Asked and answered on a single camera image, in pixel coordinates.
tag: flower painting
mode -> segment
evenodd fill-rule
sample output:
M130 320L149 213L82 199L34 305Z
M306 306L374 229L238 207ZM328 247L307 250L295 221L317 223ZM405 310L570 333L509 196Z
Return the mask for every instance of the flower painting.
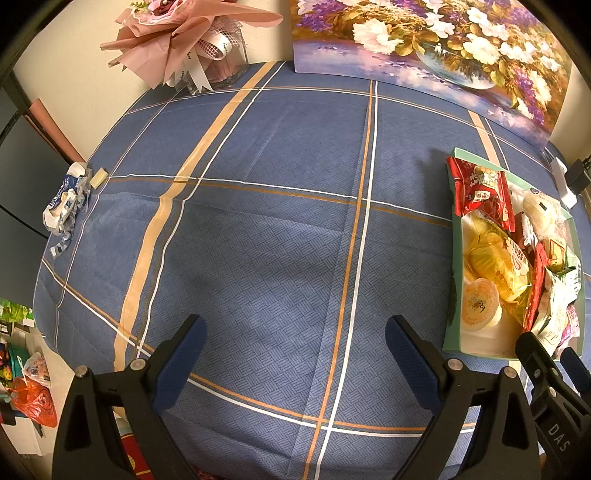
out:
M291 0L298 72L365 77L465 106L543 148L571 61L515 0Z

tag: white stripe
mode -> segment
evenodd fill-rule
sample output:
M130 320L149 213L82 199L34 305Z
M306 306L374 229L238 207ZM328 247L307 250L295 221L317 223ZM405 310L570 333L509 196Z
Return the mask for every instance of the white stripe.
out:
M46 268L48 269L49 273L51 274L51 276L53 277L53 279L56 281L56 283L62 287L64 287L64 284L53 274L53 272L50 270L47 262L45 261L45 259L41 259L41 263L44 264L46 266ZM97 316L98 318L100 318L103 322L105 322L112 330L115 331L115 333L117 335L120 335L121 337L123 337L125 339L125 341L130 344L131 346L134 346L134 343L132 342L132 340L130 340L129 338L127 338L122 332L119 331L118 328L115 327L115 325L113 325L109 320L107 320L104 316L102 316L99 312L97 312L96 310L94 310L90 305L88 305L87 303L85 303L83 300L81 300L80 298L78 298L77 295L74 294L74 292L66 286L66 290L67 292L74 297L74 299L76 299L79 303L81 303L85 308L87 308L91 313L93 313L95 316ZM148 353L146 350L142 350L142 353L149 357L151 356L151 353ZM263 410L261 408L256 408L252 405L248 405L246 403L240 402L238 400L235 400L233 398L227 397L225 395L222 395L221 393L218 393L214 390L211 390L210 388L205 387L204 385L201 385L200 383L196 382L195 380L192 380L191 378L188 378L187 381L199 388L201 388L202 390L205 390L209 393L211 393L212 395L215 395L218 398L221 398L222 400L228 401L230 403L233 403L234 405L238 405L240 407L243 408L248 408L249 410L253 410L256 411L258 413L262 413L263 415L268 415L270 417L279 419L279 420L285 420L285 421L289 421L291 423L297 423L298 425L302 425L304 427L310 427L310 428L316 428L316 424L314 423L309 423L309 422L305 422L305 421L301 421L301 420L296 420L296 419L292 419L290 417L286 417L283 415L279 415L277 413L273 413L270 411L266 411ZM323 430L327 430L328 427L321 427ZM363 432L363 431L356 431L356 430L345 430L345 429L332 429L334 432L339 432L339 433L349 433L352 435L364 435L364 436L380 436L380 437L392 437L392 436L396 436L396 437L415 437L415 436L421 436L422 434L414 434L414 433L409 433L409 434L404 434L404 433L394 433L394 434L390 434L390 433L373 433L373 432ZM461 433L465 433L465 432L471 432L472 430L462 430Z
M135 140L131 143L131 145L129 145L129 147L127 147L127 150L125 150L125 152L123 153L123 155L121 155L121 158L119 159L119 161L117 162L117 164L115 165L115 168L113 168L113 171L111 172L111 174L107 177L106 181L103 184L103 187L101 188L100 192L96 193L96 200L94 201L92 208L90 209L90 212L88 212L88 214L86 215L86 218L84 219L84 222L82 222L82 228L80 229L80 236L78 237L78 241L76 242L75 246L74 246L74 251L72 253L72 259L70 260L70 266L68 267L68 271L66 273L66 280L65 280L65 285L68 285L68 281L70 280L70 273L72 271L72 265L74 265L74 259L76 257L76 252L78 251L78 246L80 245L80 241L82 240L82 235L84 234L84 227L86 225L86 222L88 221L88 219L90 218L90 216L92 215L92 212L95 211L96 205L99 203L99 199L100 199L100 194L104 191L104 189L107 187L107 185L109 184L109 180L111 179L111 177L113 176L113 173L115 173L117 171L117 168L119 168L119 166L121 165L121 162L123 162L124 158L127 156L127 154L129 153L129 151L132 149L132 147L135 145L135 143L139 140L139 138L142 136L142 134L146 131L146 129L150 126L150 124L154 121L154 119L158 116L158 114L164 110L164 108L168 105L168 102L166 102L162 108L160 110L158 110L156 112L156 114L150 119L150 121L144 126L144 128L139 132L138 136L135 137ZM61 304L64 301L64 297L66 296L66 289L62 289L61 292L61 299L59 301L59 303L56 305L56 334L54 337L54 344L56 346L56 352L59 353L59 349L57 347L57 335L59 332L59 328L60 328L60 307Z
M283 65L285 65L285 62L283 62L279 66L279 68L275 71L275 73L273 73L273 75L271 75L269 77L269 79L264 83L264 85L259 89L259 91L256 93L256 95L254 95L252 97L252 100L250 101L250 103L246 106L246 108L244 109L244 111L242 112L242 114L238 117L238 120L236 120L236 122L234 123L234 125L232 126L232 128L230 129L230 131L228 132L228 134L224 137L224 139L220 143L220 146L217 148L217 150L215 151L215 153L211 157L211 160L208 162L207 166L203 170L203 173L199 177L199 180L197 181L197 184L195 185L195 187L193 188L193 190L191 191L191 193L189 194L189 196L187 198L185 198L182 201L182 203L181 203L181 212L180 212L180 214L178 216L177 223L174 225L174 229L173 229L172 233L170 234L170 236L168 237L168 239L166 240L166 243L164 244L164 248L162 250L162 259L160 260L160 269L158 270L158 275L156 276L156 284L154 286L154 291L152 292L152 298L150 298L150 303L148 305L148 315L147 315L147 318L146 318L146 326L144 328L144 333L142 334L142 339L141 339L141 341L139 343L138 355L137 355L138 357L139 357L139 351L141 350L141 348L144 345L144 341L145 341L146 335L148 333L148 328L150 327L150 317L152 315L152 305L154 304L154 299L156 298L156 292L158 291L158 285L160 284L160 276L162 275L162 270L164 268L164 256L166 254L166 249L168 248L168 245L169 245L170 241L172 240L172 238L174 237L174 234L177 231L177 228L178 228L178 226L179 226L179 224L181 222L181 219L183 218L183 212L184 212L185 203L187 202L187 200L189 200L193 196L193 194L195 193L195 191L197 190L197 188L201 184L201 181L203 180L205 174L209 170L209 167L211 166L211 164L213 163L213 161L216 159L217 154L220 152L220 150L222 149L222 147L226 143L226 140L228 140L228 138L230 137L230 135L232 135L234 129L238 126L238 123L240 123L240 120L242 120L242 118L244 117L244 115L246 115L246 112L248 112L249 108L252 106L252 104L256 100L256 97L258 97L260 95L260 93L267 86L267 84L273 79L273 77L275 75L277 75L277 73L281 70L281 68L283 67Z
M82 301L81 299L78 298L78 295L74 294L74 292L70 289L70 287L68 287L67 285L64 285L55 275L54 273L51 271L51 269L49 268L49 265L47 264L47 261L42 258L41 259L41 263L43 265L46 266L46 269L49 271L49 273L51 274L51 276L53 277L53 279L58 283L58 285L64 287L65 290L68 291L68 293L70 295L72 295L72 297L74 297L82 306L84 306L85 308L87 308L90 312L94 313L98 318L100 318L103 322L105 322L112 330L115 331L115 333L119 336L121 336L122 338L125 339L126 342L128 342L131 346L134 345L134 343L129 340L129 338L127 338L122 332L119 331L119 329L117 327L115 327L115 325L113 325L109 320L107 320L104 316L102 316L99 312L97 312L96 310L94 310L93 308L91 308L90 305L88 305L86 302ZM149 356L149 353L146 351L142 351L144 354Z
M505 157L505 152L503 152L503 149L501 148L501 144L499 143L499 139L496 137L496 133L492 129L491 124L488 121L488 118L484 117L484 120L485 120L486 124L488 125L488 128L491 129L491 134L493 137L495 137L496 146L499 147L499 151L501 152L501 155L503 155L503 160L505 160L505 168L507 169L508 172L510 172L511 170L509 169L509 164L507 163L507 158Z
M365 92L353 92L350 90L339 90L339 89L326 89L326 88L321 88L321 87L271 87L269 88L271 90L291 90L291 91L297 91L297 90L303 90L305 92L327 92L327 93L345 93L347 95L358 95L358 96L368 96L367 93ZM207 92L207 93L202 93L200 96L202 95L213 95L215 93L224 93L224 92L237 92L238 90L217 90L215 92ZM189 97L183 97L183 98L178 98L176 100L173 100L174 102L179 102L181 100L185 100L187 98L193 98L191 96ZM380 96L379 97L381 100L387 100L388 102L395 102L395 103L401 103L403 105L408 105L408 106L412 106L421 110L425 110L427 112L432 112L432 113L436 113L438 115L444 116L446 118L449 118L451 120L455 120L456 122L460 122L461 124L467 125L469 127L472 127L476 130L482 130L484 133L486 133L487 135L493 135L495 136L495 134L491 134L491 132L486 131L485 129L482 129L480 127L477 127L476 125L474 125L471 122L468 122L466 120L463 120L462 118L450 115L449 113L445 113L445 112L441 112L439 110L435 110L434 108L430 108L424 105L419 105L418 103L413 103L413 102L409 102L407 100L401 100L401 99L397 99L397 98L393 98L393 97L386 97L386 96ZM125 115L129 115L130 113L134 113L134 112L139 112L140 110L144 110L146 108L152 108L155 106L160 105L160 103L155 103L154 105L149 105L146 107L142 107L140 109L137 110L133 110L131 112L127 112ZM516 145L512 144L511 142L505 140L502 137L497 137L499 140L501 140L502 142L506 143L507 145L509 145L510 147L514 148L515 150L517 150L519 153L521 153L522 155L526 156L527 158L529 158L530 160L535 161L538 165L540 165L541 167L545 168L546 170L550 171L549 168L547 168L544 164L540 163L536 158L532 157L531 155L529 155L528 153L526 153L525 151L523 151L522 149L520 149L519 147L517 147Z
M135 173L129 173L127 175L121 175L119 177L113 177L114 179L124 179L127 177L164 177L167 179L188 179L188 180L198 180L197 177L185 177L185 176L175 176L175 175L163 175L163 174L150 174L150 175L139 175L139 174L135 174ZM329 196L333 196L333 197L341 197L341 198L347 198L347 199L353 199L353 200L357 200L357 197L354 197L352 195L342 195L340 193L332 193L332 192L323 192L322 190L310 190L310 189L298 189L296 187L284 187L283 185L271 185L268 183L254 183L251 181L242 181L242 180L228 180L228 179L211 179L208 177L204 177L203 180L207 180L207 181L226 181L228 183L240 183L242 185L253 185L256 187L270 187L270 188L276 188L276 189L284 189L284 190L295 190L297 192L308 192L308 193L321 193L323 195L329 195Z
M388 205L388 206L394 207L394 208L400 208L401 210L408 210L409 212L419 213L420 215L427 215L429 217L439 218L440 220L445 220L446 222L450 222L451 223L451 220L449 218L440 217L440 216L433 215L433 214L427 213L427 212L421 212L420 210L413 210L412 208L402 207L400 205L394 205L393 203L388 203L388 202L379 202L377 200L372 200L372 202L373 203L380 203L381 205Z
M374 144L371 151L371 163L369 165L369 181L368 181L368 197L367 197L367 208L365 209L365 219L363 220L363 232L361 234L361 245L359 247L359 259L357 260L357 272L355 274L355 288L353 289L353 300L351 305L351 317L349 321L349 331L347 334L347 344L345 346L345 357L343 359L343 366L340 371L339 386L336 390L335 404L330 412L330 419L328 430L324 436L324 442L320 450L320 456L316 463L316 473L314 474L314 480L318 480L320 476L320 465L326 452L326 446L330 440L330 432L335 423L336 412L339 408L339 401L341 393L343 392L343 384L345 383L345 375L347 374L347 366L349 365L349 353L351 350L351 341L353 340L353 328L355 327L355 313L357 312L357 298L359 295L359 283L361 281L361 267L363 264L363 253L365 252L365 240L368 233L369 224L369 211L371 210L371 191L374 183L374 166L375 166L375 147L378 141L378 82L375 82L375 106L374 106ZM363 188L364 179L361 178L361 186Z

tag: plastic bag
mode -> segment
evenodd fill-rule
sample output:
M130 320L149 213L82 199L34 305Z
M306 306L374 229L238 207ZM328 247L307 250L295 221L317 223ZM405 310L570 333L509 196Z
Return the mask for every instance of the plastic bag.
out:
M515 231L505 172L491 170L456 157L447 165L455 181L455 214L458 217L479 209L505 230Z
M471 219L476 238L464 254L468 266L477 277L487 278L496 285L501 300L521 300L528 294L531 285L529 261L496 224L475 213L471 214Z
M44 387L51 387L51 379L49 378L49 371L43 354L35 352L29 360L26 361L22 368L22 373L27 378L39 382Z
M56 407L47 387L31 379L16 377L9 392L14 408L40 425L57 426Z

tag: blue gripper pad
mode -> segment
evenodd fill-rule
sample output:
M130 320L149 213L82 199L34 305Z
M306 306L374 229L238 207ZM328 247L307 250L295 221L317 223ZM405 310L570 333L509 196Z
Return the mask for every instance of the blue gripper pad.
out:
M564 349L560 355L560 364L573 381L574 387L581 395L591 390L591 374L583 361L571 347Z
M386 323L386 344L418 404L436 415L441 407L437 376L398 322L399 317L406 323L406 320L398 315L390 318ZM414 335L415 341L422 342L416 334Z
M207 339L205 320L198 317L156 378L152 407L161 414L178 399Z

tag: bed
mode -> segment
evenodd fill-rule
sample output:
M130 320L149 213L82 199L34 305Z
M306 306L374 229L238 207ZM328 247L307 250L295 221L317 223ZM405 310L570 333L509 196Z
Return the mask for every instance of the bed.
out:
M38 326L70 366L101 373L198 313L207 344L163 417L191 463L232 480L391 479L430 416L384 326L402 313L443 343L454 147L557 196L535 148L403 87L265 63L230 90L150 91L92 156L109 178L72 244L56 259L46 250ZM591 223L581 201L571 213L589 272ZM470 411L444 475L475 420Z

